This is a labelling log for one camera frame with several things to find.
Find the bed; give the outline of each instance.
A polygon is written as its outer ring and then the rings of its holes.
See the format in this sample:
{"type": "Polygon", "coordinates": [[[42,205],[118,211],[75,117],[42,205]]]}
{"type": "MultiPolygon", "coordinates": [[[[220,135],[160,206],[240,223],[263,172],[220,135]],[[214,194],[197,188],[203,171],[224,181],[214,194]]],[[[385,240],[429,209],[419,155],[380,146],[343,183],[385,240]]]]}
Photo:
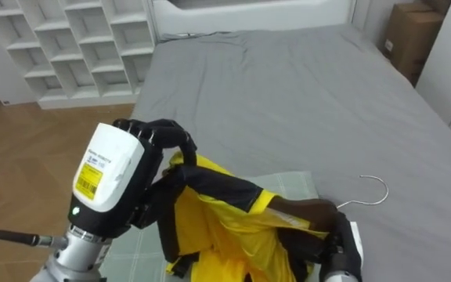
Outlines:
{"type": "MultiPolygon", "coordinates": [[[[311,172],[336,203],[380,199],[359,175],[381,177],[383,204],[343,210],[359,224],[364,280],[451,281],[451,131],[351,25],[159,44],[132,116],[175,119],[236,175],[311,172]]],[[[133,264],[160,269],[146,258],[161,250],[143,243],[157,231],[140,234],[133,264]]]]}

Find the white headboard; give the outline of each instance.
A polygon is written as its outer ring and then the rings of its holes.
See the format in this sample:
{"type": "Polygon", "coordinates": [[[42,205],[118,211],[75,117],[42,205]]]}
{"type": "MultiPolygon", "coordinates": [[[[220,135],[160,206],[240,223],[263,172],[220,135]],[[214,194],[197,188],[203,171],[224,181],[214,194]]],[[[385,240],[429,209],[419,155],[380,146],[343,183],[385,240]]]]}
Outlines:
{"type": "Polygon", "coordinates": [[[180,9],[168,0],[152,0],[150,8],[161,38],[163,34],[276,31],[351,23],[355,4],[356,0],[270,0],[180,9]]]}

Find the black cable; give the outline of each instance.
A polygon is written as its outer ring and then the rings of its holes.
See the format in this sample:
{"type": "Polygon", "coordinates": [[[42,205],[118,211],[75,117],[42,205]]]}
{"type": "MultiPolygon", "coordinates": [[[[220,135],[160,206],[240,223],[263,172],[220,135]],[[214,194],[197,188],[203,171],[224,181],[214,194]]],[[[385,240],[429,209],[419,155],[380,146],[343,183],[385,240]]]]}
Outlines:
{"type": "Polygon", "coordinates": [[[39,243],[39,235],[0,230],[0,240],[26,244],[34,247],[39,243]]]}

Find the barcode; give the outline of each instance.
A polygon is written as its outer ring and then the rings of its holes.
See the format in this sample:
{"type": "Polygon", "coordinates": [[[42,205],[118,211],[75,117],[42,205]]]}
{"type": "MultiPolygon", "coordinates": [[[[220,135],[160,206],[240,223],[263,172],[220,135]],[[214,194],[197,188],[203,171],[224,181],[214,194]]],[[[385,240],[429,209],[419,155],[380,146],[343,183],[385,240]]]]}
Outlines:
{"type": "Polygon", "coordinates": [[[95,194],[95,192],[97,191],[97,186],[91,184],[90,182],[84,180],[83,178],[78,179],[78,185],[83,186],[83,188],[85,188],[86,190],[88,190],[93,194],[95,194]]]}

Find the cubby shelf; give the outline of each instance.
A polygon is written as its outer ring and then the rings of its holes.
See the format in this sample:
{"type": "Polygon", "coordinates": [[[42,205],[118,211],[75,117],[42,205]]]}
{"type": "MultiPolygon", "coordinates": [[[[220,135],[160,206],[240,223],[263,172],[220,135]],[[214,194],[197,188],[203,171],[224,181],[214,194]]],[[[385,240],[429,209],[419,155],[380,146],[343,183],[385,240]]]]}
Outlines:
{"type": "Polygon", "coordinates": [[[146,1],[0,0],[0,40],[42,108],[134,103],[154,49],[146,1]]]}

